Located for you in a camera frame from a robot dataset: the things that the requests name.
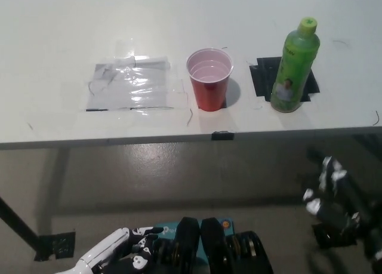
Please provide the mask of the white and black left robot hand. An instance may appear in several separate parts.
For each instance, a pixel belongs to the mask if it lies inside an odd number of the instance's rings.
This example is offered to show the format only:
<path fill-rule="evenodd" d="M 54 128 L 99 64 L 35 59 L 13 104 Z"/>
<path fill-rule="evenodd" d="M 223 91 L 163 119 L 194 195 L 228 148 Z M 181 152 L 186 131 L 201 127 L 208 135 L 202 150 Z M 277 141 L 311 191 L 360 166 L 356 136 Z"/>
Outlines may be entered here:
<path fill-rule="evenodd" d="M 153 264 L 153 243 L 162 227 L 122 227 L 87 251 L 64 273 L 109 273 L 121 268 L 123 273 L 146 273 Z"/>

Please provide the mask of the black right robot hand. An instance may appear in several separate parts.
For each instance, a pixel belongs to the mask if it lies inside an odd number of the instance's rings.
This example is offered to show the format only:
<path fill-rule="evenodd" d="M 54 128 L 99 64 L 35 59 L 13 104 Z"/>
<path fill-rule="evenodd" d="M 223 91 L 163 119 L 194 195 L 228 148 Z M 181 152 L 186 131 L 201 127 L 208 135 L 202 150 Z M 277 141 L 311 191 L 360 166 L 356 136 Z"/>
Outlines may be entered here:
<path fill-rule="evenodd" d="M 318 163 L 319 174 L 307 176 L 303 182 L 307 212 L 340 233 L 356 231 L 362 204 L 349 173 L 332 156 L 316 155 L 312 160 Z"/>

